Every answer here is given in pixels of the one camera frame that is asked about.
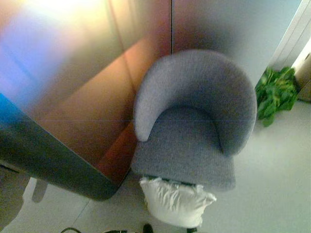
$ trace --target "cable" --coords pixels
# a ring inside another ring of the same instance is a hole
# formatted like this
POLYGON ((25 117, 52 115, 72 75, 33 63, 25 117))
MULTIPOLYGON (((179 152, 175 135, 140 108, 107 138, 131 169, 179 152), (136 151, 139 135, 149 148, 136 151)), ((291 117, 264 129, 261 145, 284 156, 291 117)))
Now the cable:
MULTIPOLYGON (((78 229, 75 229, 73 227, 67 227, 64 230, 62 230, 61 233, 64 233, 64 232, 69 231, 69 230, 72 230, 72 231, 77 232, 77 233, 81 233, 81 231, 79 231, 78 229)), ((127 233, 127 231, 125 231, 125 230, 123 230, 123 231, 109 231, 106 233, 127 233)))
POLYGON ((75 229, 73 227, 67 227, 64 230, 62 230, 61 233, 64 233, 64 232, 69 231, 69 230, 72 230, 72 231, 77 232, 77 233, 81 233, 81 231, 79 231, 79 230, 77 230, 77 229, 75 229))

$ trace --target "chair backrest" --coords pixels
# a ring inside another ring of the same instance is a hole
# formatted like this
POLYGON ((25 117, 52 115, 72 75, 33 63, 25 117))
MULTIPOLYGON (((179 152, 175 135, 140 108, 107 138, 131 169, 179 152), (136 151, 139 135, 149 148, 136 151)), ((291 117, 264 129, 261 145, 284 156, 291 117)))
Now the chair backrest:
POLYGON ((226 155, 240 152, 256 120, 256 94, 251 82, 232 61, 210 50, 186 50, 152 65, 134 106, 138 140, 147 141, 159 115, 178 105, 209 114, 226 155))

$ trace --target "chair leg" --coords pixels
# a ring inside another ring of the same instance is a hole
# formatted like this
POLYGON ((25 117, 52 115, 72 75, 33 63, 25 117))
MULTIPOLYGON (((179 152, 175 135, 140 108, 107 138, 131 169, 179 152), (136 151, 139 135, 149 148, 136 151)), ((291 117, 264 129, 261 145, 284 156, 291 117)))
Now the chair leg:
POLYGON ((154 233, 154 230, 152 229, 152 226, 150 224, 145 224, 143 233, 154 233))
POLYGON ((193 233, 193 232, 197 232, 198 229, 196 228, 187 228, 187 233, 193 233))

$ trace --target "metallic wall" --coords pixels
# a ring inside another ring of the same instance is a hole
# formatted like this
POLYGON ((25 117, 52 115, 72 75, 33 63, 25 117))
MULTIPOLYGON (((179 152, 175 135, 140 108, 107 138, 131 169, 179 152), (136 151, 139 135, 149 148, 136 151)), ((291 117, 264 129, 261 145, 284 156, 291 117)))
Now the metallic wall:
POLYGON ((211 49, 243 68, 255 86, 301 0, 174 0, 173 51, 211 49))
POLYGON ((136 91, 171 51, 170 1, 2 0, 0 9, 0 93, 119 185, 135 148, 136 91))

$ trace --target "floor tile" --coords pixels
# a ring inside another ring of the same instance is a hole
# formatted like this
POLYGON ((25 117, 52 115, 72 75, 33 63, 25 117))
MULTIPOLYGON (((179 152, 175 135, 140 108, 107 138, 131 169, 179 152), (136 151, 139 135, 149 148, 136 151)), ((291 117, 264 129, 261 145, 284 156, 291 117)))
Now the floor tile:
POLYGON ((91 200, 74 227, 83 233, 122 229, 141 233, 143 225, 150 223, 155 233, 186 233, 186 229, 160 222, 149 214, 138 181, 139 177, 130 172, 112 198, 91 200))
POLYGON ((89 199, 49 184, 39 203, 32 200, 36 179, 30 178, 17 217, 1 233, 59 233, 70 227, 89 199))

